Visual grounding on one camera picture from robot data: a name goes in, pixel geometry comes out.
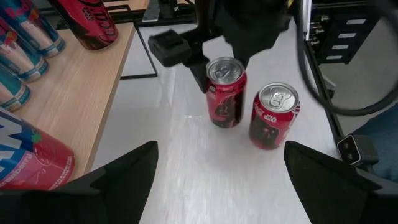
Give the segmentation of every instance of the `coca-cola can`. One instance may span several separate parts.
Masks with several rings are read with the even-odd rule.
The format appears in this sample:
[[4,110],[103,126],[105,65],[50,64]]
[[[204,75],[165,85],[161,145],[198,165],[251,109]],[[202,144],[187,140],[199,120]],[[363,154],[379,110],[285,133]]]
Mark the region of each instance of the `coca-cola can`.
[[299,113],[299,94],[293,87],[285,83],[266,85],[254,97],[250,140],[261,149],[278,148]]
[[242,63],[221,57],[207,66],[210,79],[206,99],[211,121],[221,128],[238,125],[243,116],[247,75]]
[[49,2],[86,49],[104,49],[118,38],[118,30],[102,0],[49,0]]

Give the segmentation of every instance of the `blue fabric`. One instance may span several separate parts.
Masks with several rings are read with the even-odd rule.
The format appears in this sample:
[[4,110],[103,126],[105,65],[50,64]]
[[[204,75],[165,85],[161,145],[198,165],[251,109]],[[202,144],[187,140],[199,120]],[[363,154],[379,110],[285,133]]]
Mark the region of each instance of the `blue fabric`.
[[398,183],[398,104],[370,119],[354,134],[372,139],[379,155],[374,166],[377,176]]

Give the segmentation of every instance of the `colorful drink can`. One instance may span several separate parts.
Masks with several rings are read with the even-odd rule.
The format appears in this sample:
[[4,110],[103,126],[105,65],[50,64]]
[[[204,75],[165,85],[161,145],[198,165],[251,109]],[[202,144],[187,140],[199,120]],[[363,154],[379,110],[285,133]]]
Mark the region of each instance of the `colorful drink can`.
[[118,30],[102,0],[49,0],[49,2],[86,49],[105,49],[118,38]]
[[0,189],[52,190],[75,166],[73,151],[0,108]]
[[23,82],[40,78],[49,65],[15,30],[0,17],[0,63],[14,72]]
[[15,111],[29,98],[29,87],[0,65],[0,106],[6,110]]
[[266,85],[254,98],[250,140],[261,149],[279,147],[299,113],[299,94],[293,87],[285,83]]
[[0,14],[44,57],[57,55],[65,48],[65,41],[31,0],[1,0]]
[[221,128],[238,125],[243,116],[247,75],[241,62],[221,57],[207,66],[206,99],[211,121]]

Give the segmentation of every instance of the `drawer label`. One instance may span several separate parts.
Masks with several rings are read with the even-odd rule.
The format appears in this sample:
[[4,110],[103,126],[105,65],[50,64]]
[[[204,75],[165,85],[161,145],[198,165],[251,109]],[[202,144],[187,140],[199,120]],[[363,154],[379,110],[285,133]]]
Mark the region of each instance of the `drawer label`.
[[335,56],[328,56],[326,58],[326,60],[339,60],[341,59],[343,56],[342,55],[335,55]]
[[352,38],[352,37],[355,37],[355,36],[356,36],[356,33],[340,34],[340,35],[338,36],[338,38]]
[[333,50],[339,50],[339,49],[347,49],[349,45],[334,45],[332,47]]
[[347,21],[347,25],[364,24],[366,19],[351,19]]

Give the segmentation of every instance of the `darth vader image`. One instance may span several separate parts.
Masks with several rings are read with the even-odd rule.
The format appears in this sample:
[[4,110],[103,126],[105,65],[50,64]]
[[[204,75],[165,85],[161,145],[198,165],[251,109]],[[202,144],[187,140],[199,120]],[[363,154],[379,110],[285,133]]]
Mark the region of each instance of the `darth vader image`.
[[277,148],[275,140],[279,135],[279,130],[270,126],[255,113],[252,116],[254,121],[250,124],[250,137],[263,147]]
[[215,114],[220,120],[213,121],[221,128],[231,128],[236,126],[243,115],[243,92],[224,98],[216,107]]

